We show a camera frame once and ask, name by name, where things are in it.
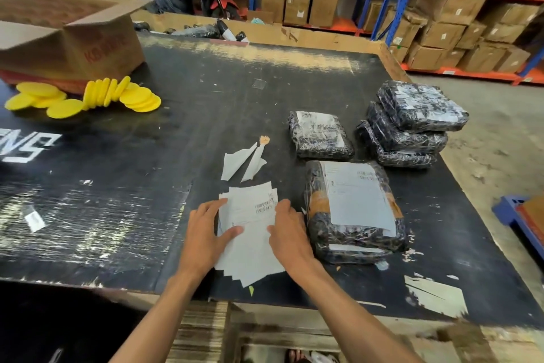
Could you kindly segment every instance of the person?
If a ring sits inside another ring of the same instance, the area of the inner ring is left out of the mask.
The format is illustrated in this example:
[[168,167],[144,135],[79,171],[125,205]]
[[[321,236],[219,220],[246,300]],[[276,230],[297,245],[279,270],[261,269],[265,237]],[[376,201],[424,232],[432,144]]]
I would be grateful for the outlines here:
[[[166,360],[194,291],[227,244],[244,231],[236,226],[220,237],[215,236],[215,216],[226,202],[225,198],[205,202],[191,211],[177,272],[110,363]],[[313,255],[302,213],[297,213],[289,200],[277,204],[275,224],[269,225],[268,231],[274,255],[296,284],[308,293],[349,362],[422,362],[330,277]]]

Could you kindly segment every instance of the worn table surface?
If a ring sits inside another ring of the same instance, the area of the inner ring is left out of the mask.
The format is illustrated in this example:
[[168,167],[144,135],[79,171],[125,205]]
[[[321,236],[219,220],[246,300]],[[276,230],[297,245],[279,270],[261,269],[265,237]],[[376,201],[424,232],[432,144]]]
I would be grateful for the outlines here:
[[[353,129],[388,79],[377,56],[150,35],[141,41],[147,64],[133,81],[162,97],[153,113],[114,104],[57,121],[43,110],[0,111],[0,278],[162,291],[177,267],[184,210],[239,186],[243,168],[219,180],[224,153],[268,135],[267,164],[244,185],[272,181],[280,199],[301,207],[304,162],[289,139],[289,111],[337,115],[357,146],[355,161],[364,159]],[[264,89],[253,87],[255,79],[266,81]],[[2,90],[3,100],[10,95]],[[377,315],[447,319],[407,300],[404,275],[422,275],[461,288],[476,323],[544,328],[541,309],[441,159],[425,172],[388,174],[413,254],[390,256],[385,271],[327,266],[350,295],[379,304],[367,305]],[[28,205],[47,224],[33,234],[21,216]],[[253,287],[250,295],[213,271],[196,297],[312,306],[286,273]]]

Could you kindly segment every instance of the wrapped package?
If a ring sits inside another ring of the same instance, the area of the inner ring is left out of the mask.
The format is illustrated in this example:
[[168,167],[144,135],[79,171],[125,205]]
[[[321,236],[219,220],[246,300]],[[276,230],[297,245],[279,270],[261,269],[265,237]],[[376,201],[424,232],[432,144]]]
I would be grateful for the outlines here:
[[385,151],[438,153],[448,142],[448,135],[439,131],[411,133],[399,130],[381,105],[374,101],[368,106],[367,120]]
[[370,149],[373,158],[384,167],[429,168],[436,161],[435,154],[412,153],[410,151],[385,151],[374,135],[368,121],[357,126],[357,134]]
[[459,131],[468,121],[468,113],[432,85],[387,81],[377,96],[391,121],[404,131]]
[[321,112],[291,111],[289,132],[296,155],[310,159],[349,160],[355,155],[337,116]]
[[[339,175],[347,180],[342,183]],[[342,185],[344,190],[334,188]],[[375,263],[405,249],[404,217],[377,163],[308,161],[304,194],[309,239],[320,260]]]

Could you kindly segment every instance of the person's right hand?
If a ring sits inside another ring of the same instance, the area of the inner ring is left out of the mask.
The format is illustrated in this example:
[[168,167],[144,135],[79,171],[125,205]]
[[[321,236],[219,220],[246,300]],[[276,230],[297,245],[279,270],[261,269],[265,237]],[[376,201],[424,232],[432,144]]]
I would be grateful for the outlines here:
[[293,272],[304,269],[315,259],[306,235],[303,214],[297,213],[289,200],[277,203],[276,222],[269,225],[267,230],[274,255],[291,277]]

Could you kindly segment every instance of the hand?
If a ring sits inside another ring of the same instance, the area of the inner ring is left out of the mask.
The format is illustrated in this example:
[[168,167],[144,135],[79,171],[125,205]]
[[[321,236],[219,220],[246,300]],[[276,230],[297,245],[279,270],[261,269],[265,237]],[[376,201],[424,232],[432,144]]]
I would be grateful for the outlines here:
[[203,202],[198,210],[191,211],[178,273],[196,273],[202,280],[217,263],[227,244],[244,231],[242,226],[237,225],[220,237],[215,236],[215,215],[226,202],[226,198]]
[[275,225],[269,225],[267,230],[274,255],[291,277],[315,260],[303,214],[297,213],[289,200],[277,203]]

